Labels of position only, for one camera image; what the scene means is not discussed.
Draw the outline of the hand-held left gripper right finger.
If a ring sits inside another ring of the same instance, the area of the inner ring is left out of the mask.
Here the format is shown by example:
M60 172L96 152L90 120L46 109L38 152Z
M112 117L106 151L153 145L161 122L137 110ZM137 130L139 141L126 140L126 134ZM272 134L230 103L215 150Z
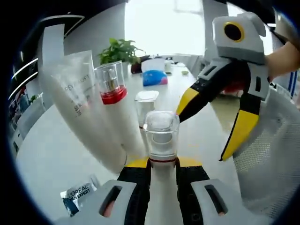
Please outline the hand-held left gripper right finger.
M186 225L263 225L265 217L247 210L240 194L219 179L210 179L200 162L175 161L177 198Z

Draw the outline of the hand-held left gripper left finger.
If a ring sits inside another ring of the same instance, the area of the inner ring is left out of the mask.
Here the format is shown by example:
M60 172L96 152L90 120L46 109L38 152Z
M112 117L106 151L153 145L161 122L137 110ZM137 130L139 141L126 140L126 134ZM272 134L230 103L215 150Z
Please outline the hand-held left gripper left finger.
M89 194L79 212L57 225L143 225L150 200L150 159L126 165L117 180Z

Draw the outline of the person's right hand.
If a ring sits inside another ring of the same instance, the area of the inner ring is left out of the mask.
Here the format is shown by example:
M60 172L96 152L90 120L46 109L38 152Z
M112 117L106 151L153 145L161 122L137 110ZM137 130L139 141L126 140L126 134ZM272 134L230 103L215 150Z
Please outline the person's right hand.
M289 41L273 53L266 55L265 59L270 82L300 68L300 51Z

